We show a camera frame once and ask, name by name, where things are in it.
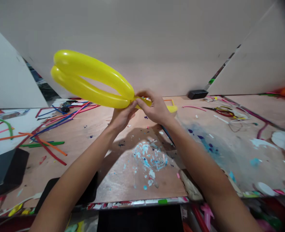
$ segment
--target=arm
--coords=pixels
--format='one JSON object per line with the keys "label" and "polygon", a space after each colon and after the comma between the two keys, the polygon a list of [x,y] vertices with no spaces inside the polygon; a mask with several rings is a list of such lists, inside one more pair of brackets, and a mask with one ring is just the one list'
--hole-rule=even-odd
{"label": "arm", "polygon": [[30,231],[64,231],[70,212],[99,169],[109,146],[137,111],[134,101],[126,109],[115,109],[101,135],[65,171],[50,191]]}
{"label": "arm", "polygon": [[202,190],[223,231],[261,231],[226,175],[207,152],[173,118],[162,97],[156,96],[150,90],[137,95],[147,96],[151,99],[151,107],[148,107],[140,99],[136,99],[136,101],[149,119],[163,125],[168,130],[183,163]]}

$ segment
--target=wrist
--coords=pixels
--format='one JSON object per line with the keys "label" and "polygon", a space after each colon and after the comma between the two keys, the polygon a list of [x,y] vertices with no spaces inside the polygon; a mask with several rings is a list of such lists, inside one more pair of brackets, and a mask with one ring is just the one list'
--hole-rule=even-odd
{"label": "wrist", "polygon": [[165,128],[170,128],[172,127],[174,124],[177,123],[177,120],[174,118],[174,117],[168,117],[167,119],[164,120],[164,122],[162,123],[162,125],[165,127]]}
{"label": "wrist", "polygon": [[118,134],[120,133],[120,131],[113,127],[113,125],[109,124],[105,130],[104,130],[105,133],[109,134],[109,135],[112,135],[113,137],[117,137]]}

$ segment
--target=wooden table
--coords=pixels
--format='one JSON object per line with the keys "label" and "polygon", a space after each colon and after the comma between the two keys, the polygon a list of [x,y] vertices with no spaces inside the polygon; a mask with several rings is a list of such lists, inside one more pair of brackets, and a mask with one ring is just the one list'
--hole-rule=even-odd
{"label": "wooden table", "polygon": [[236,95],[227,98],[285,129],[285,97]]}
{"label": "wooden table", "polygon": [[[261,120],[248,120],[249,128],[233,132],[228,124],[213,116],[216,114],[214,111],[182,108],[184,105],[212,107],[217,106],[216,103],[189,100],[186,96],[165,99],[174,100],[178,106],[177,120],[188,132],[193,131],[190,133],[193,139],[205,146],[220,167],[228,173],[232,171],[241,191],[253,190],[253,184],[258,181],[268,184],[273,189],[285,188],[285,151],[269,146],[255,147],[251,142],[264,125]],[[68,154],[67,157],[55,150],[53,152],[65,161],[67,166],[55,161],[42,147],[23,148],[30,152],[23,183],[7,195],[0,208],[10,208],[23,199],[42,192],[50,179],[60,177],[104,130],[111,120],[112,111],[111,108],[97,107],[78,114],[73,121],[41,135],[46,141],[65,141],[64,145],[58,147]],[[161,126],[146,119],[141,110],[130,120],[129,125],[118,135],[98,171],[99,186],[95,202],[186,196],[176,175],[184,165]],[[262,138],[271,142],[270,137],[274,131],[278,129],[268,126],[262,133]],[[44,156],[47,158],[39,165]],[[258,167],[250,164],[254,158],[262,160]],[[158,188],[154,182],[150,186],[148,184],[149,176],[153,175],[150,169],[155,174]],[[37,202],[38,200],[30,200],[25,203],[25,207],[35,207]]]}

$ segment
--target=hand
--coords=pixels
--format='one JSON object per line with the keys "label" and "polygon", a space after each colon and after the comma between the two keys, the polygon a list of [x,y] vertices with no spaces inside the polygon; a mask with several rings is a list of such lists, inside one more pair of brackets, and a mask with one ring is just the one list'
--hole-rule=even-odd
{"label": "hand", "polygon": [[135,109],[137,105],[136,101],[133,101],[127,108],[125,109],[114,109],[111,122],[109,126],[120,133],[122,130],[126,128],[129,120],[134,116],[135,112],[138,109]]}
{"label": "hand", "polygon": [[167,109],[167,106],[161,96],[157,96],[151,90],[143,90],[136,95],[139,97],[149,97],[151,99],[152,105],[150,107],[139,98],[137,98],[136,101],[144,113],[153,122],[164,125],[173,119],[173,115]]}

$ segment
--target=white wall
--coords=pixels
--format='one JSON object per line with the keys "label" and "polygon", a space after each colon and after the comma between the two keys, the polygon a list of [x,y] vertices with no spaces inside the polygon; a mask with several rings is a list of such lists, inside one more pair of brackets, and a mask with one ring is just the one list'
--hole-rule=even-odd
{"label": "white wall", "polygon": [[70,49],[164,96],[206,86],[274,0],[0,0],[0,32],[61,97],[53,55]]}
{"label": "white wall", "polygon": [[0,109],[47,107],[20,54],[0,33]]}
{"label": "white wall", "polygon": [[285,6],[275,3],[209,87],[210,94],[257,94],[285,87]]}

